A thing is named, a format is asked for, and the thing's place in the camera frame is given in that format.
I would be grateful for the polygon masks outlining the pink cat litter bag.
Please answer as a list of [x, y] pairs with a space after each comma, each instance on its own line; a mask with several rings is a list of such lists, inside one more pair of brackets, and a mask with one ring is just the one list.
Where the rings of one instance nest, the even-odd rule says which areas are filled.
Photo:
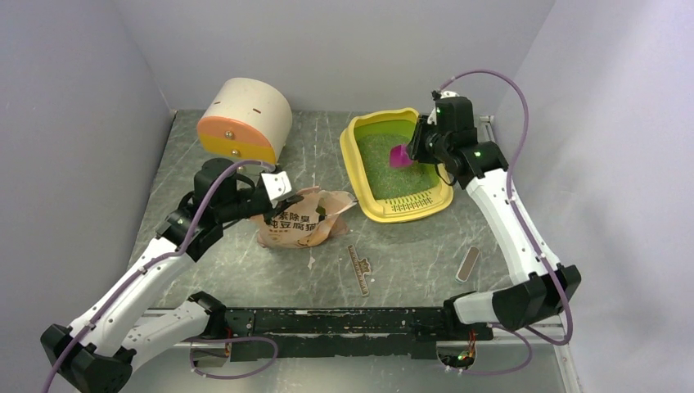
[[270, 223], [262, 215], [250, 218], [258, 228], [257, 242], [265, 248], [301, 249], [318, 246], [349, 231], [342, 214], [358, 203], [347, 191], [309, 187], [298, 191], [302, 200], [281, 212]]

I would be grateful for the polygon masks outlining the torn bag top strip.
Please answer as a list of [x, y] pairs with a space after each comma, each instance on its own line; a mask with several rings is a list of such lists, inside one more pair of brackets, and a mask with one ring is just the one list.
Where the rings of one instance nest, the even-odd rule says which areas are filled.
[[353, 266], [355, 277], [357, 278], [362, 297], [370, 294], [366, 276], [372, 273], [371, 265], [367, 258], [360, 258], [353, 244], [347, 246], [349, 258]]

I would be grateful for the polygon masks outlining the yellow green litter box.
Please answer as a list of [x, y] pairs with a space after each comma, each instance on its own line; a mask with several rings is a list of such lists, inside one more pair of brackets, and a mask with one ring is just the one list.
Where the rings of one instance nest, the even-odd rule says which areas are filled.
[[453, 201], [442, 165], [393, 166], [390, 151], [410, 142], [419, 113], [409, 107], [355, 116], [340, 135], [349, 181], [362, 212], [379, 224], [439, 213]]

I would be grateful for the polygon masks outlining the white orange cylindrical bin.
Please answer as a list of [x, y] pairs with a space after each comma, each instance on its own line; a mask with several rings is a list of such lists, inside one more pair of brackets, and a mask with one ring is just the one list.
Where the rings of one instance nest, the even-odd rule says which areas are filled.
[[219, 89], [196, 131], [209, 153], [275, 165], [291, 126], [291, 107], [280, 91], [257, 79], [232, 78]]

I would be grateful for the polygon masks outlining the magenta plastic scoop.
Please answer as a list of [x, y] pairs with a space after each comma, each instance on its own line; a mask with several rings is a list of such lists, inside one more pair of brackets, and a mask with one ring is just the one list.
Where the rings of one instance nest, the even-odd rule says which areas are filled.
[[410, 166], [412, 163], [413, 160], [410, 157], [407, 144], [399, 144], [390, 149], [390, 168], [404, 168]]

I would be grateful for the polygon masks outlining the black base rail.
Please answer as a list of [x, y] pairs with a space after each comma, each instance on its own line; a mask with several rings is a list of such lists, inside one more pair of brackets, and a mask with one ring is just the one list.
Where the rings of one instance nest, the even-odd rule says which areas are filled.
[[232, 362], [279, 358], [409, 356], [437, 359], [444, 344], [493, 339], [485, 323], [464, 324], [449, 307], [230, 308], [199, 291], [188, 297], [210, 320], [205, 339], [238, 338]]

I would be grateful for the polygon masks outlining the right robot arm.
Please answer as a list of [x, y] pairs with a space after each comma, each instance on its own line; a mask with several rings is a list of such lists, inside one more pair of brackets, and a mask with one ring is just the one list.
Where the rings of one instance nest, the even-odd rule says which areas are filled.
[[463, 338], [473, 323], [496, 323], [515, 331], [568, 313], [581, 282], [576, 266], [565, 266], [544, 242], [511, 179], [495, 142], [481, 142], [471, 101], [436, 93], [434, 109], [417, 119], [408, 144], [410, 158], [436, 164], [450, 174], [487, 220], [506, 261], [511, 286], [452, 299], [442, 317], [444, 333]]

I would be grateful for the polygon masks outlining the small white grey clip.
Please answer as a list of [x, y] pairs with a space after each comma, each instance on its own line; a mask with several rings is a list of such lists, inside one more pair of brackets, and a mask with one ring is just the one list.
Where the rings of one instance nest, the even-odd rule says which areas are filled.
[[478, 247], [471, 246], [467, 250], [455, 274], [455, 280], [457, 282], [466, 282], [469, 279], [479, 256], [480, 249]]

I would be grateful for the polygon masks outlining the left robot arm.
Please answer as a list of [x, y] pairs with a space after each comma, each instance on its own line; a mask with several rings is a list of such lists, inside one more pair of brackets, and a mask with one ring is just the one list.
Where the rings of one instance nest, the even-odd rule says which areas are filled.
[[[241, 168], [257, 165], [258, 178]], [[137, 262], [90, 309], [69, 325], [53, 324], [40, 341], [51, 363], [43, 389], [56, 376], [81, 392], [117, 392], [144, 363], [181, 341], [235, 341], [228, 309], [200, 291], [149, 323], [139, 319], [156, 297], [223, 237], [252, 217], [270, 223], [302, 193], [278, 165], [253, 160], [206, 161], [193, 189], [157, 228]]]

